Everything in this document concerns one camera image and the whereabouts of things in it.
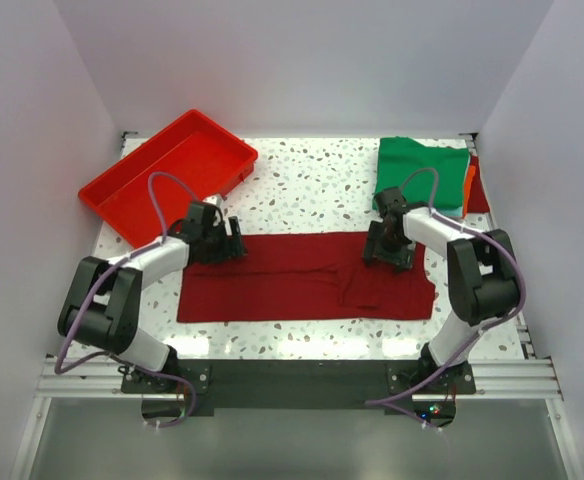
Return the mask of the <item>dark red polo shirt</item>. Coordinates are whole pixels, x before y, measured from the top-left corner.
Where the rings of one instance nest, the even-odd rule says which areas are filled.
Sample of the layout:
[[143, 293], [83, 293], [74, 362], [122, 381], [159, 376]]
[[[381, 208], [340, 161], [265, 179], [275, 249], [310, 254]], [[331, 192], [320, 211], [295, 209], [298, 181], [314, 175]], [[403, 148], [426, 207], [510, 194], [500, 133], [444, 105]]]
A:
[[425, 320], [436, 299], [423, 246], [411, 269], [362, 259], [363, 232], [248, 235], [246, 256], [184, 270], [182, 324], [348, 318]]

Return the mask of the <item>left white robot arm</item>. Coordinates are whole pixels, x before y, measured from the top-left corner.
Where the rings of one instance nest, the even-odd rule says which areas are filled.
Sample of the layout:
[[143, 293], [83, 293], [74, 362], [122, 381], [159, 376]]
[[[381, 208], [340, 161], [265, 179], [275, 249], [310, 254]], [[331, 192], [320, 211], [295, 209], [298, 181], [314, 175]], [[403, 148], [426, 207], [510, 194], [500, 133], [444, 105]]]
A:
[[175, 349], [139, 326], [141, 294], [163, 277], [193, 265], [246, 255], [239, 221], [224, 218], [221, 203], [220, 195], [193, 201], [184, 218], [146, 246], [119, 257], [88, 256], [79, 262], [57, 323], [65, 338], [57, 372], [71, 368], [63, 359], [76, 341], [142, 369], [145, 382], [157, 392], [177, 385]]

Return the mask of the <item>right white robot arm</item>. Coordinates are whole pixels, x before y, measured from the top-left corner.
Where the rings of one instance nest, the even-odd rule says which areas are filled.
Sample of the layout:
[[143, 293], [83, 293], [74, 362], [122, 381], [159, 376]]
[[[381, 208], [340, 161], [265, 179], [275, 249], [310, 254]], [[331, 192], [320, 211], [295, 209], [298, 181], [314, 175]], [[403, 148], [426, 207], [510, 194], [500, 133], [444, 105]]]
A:
[[526, 285], [509, 235], [465, 228], [424, 201], [408, 201], [400, 188], [374, 196], [380, 219], [370, 223], [362, 258], [412, 267], [420, 244], [446, 261], [451, 311], [439, 332], [421, 350], [412, 389], [441, 392], [452, 369], [465, 363], [480, 336], [516, 316]]

